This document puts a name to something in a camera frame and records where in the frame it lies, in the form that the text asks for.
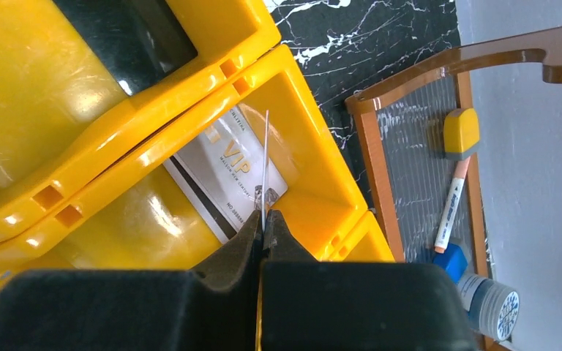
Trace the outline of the orange three-compartment plastic bin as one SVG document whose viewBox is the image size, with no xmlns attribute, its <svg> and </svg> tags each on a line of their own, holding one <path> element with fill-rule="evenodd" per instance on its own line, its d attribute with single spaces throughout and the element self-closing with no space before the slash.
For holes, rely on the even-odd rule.
<svg viewBox="0 0 562 351">
<path fill-rule="evenodd" d="M 262 1 L 0 1 L 0 289 L 42 268 L 191 268 L 222 243 L 163 163 L 232 107 L 319 260 L 390 260 Z"/>
</svg>

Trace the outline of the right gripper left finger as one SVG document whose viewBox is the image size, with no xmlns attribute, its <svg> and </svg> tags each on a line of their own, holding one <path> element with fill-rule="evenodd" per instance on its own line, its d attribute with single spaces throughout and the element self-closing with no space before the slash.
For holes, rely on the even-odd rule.
<svg viewBox="0 0 562 351">
<path fill-rule="evenodd" d="M 253 350 L 261 214 L 189 270 L 29 270 L 0 291 L 0 350 Z"/>
</svg>

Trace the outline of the silver VIP card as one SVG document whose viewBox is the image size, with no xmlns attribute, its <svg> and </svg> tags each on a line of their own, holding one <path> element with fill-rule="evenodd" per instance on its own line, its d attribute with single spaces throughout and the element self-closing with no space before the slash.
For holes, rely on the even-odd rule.
<svg viewBox="0 0 562 351">
<path fill-rule="evenodd" d="M 220 243 L 235 236 L 261 209 L 263 144 L 244 106 L 232 107 L 163 165 Z M 288 190 L 268 163 L 268 207 Z"/>
</svg>

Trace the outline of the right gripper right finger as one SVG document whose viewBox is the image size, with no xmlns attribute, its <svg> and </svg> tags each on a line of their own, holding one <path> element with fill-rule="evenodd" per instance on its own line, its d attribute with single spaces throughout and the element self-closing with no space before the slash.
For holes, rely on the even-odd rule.
<svg viewBox="0 0 562 351">
<path fill-rule="evenodd" d="M 261 220 L 263 350 L 475 350 L 457 289 L 431 263 L 319 262 L 278 210 Z"/>
</svg>

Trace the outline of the white numbered card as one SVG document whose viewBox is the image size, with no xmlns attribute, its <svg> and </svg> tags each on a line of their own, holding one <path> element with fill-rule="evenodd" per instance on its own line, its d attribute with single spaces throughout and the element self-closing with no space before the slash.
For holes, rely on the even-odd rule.
<svg viewBox="0 0 562 351">
<path fill-rule="evenodd" d="M 268 212 L 268 148 L 269 148 L 269 111 L 266 111 L 265 126 L 264 126 L 264 144 L 263 144 L 263 170 L 262 170 L 262 184 L 261 184 L 261 229 L 262 233 L 266 231 L 266 216 Z"/>
</svg>

